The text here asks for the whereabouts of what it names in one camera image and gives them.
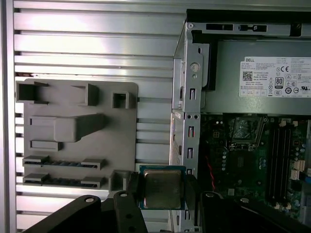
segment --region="capacitor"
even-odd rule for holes
[[[295,202],[295,206],[296,206],[296,207],[299,207],[299,206],[300,206],[300,203],[299,203],[298,200],[295,200],[294,202]]]

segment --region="white connector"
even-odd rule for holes
[[[305,160],[298,160],[294,162],[294,168],[297,171],[304,171],[306,166],[306,161]]]
[[[292,179],[293,181],[298,180],[298,179],[299,179],[299,171],[297,171],[297,170],[292,170],[292,172],[291,172],[291,179]]]

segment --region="metal chassis frame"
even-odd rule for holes
[[[216,84],[217,67],[217,49],[218,40],[231,39],[239,37],[240,39],[276,37],[289,38],[292,36],[292,24],[280,24],[274,19],[273,14],[268,13],[269,19],[266,22],[258,23],[260,17],[254,17],[255,22],[250,23],[243,16],[237,16],[234,19],[234,12],[230,12],[225,19],[222,14],[225,11],[219,11],[219,14],[207,16],[202,10],[201,15],[196,15],[192,10],[187,11],[187,19],[183,31],[179,38],[177,49],[174,56],[173,72],[173,104],[171,117],[171,147],[170,147],[170,165],[183,165],[189,169],[197,170],[198,149],[200,140],[200,113],[205,106],[205,91],[214,91]],[[302,15],[299,21],[309,23],[306,15]],[[207,30],[207,23],[232,24],[233,30]],[[254,25],[267,25],[266,32],[256,32],[255,30],[241,31],[240,25],[246,24],[249,27]],[[299,38],[311,38],[311,25],[302,24],[304,27]],[[194,137],[190,137],[189,127],[194,126]],[[193,148],[193,159],[189,159],[188,148]],[[172,211],[174,230],[178,232],[194,231],[195,226],[190,221],[189,211]]]
[[[16,232],[13,0],[0,2],[0,232]]]

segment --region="screw hole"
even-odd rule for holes
[[[130,226],[130,227],[128,228],[128,231],[129,231],[129,232],[135,232],[135,231],[136,231],[136,228],[133,227],[133,226]]]

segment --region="connector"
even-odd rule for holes
[[[305,160],[298,160],[294,162],[294,168],[297,171],[304,171],[306,166],[306,161]]]
[[[287,209],[287,210],[290,210],[291,208],[292,208],[292,205],[289,204],[289,203],[287,203],[286,209]]]
[[[276,210],[279,210],[280,209],[280,204],[279,203],[276,203],[275,207],[274,207]]]
[[[291,171],[291,180],[297,181],[299,179],[299,171],[292,170]]]

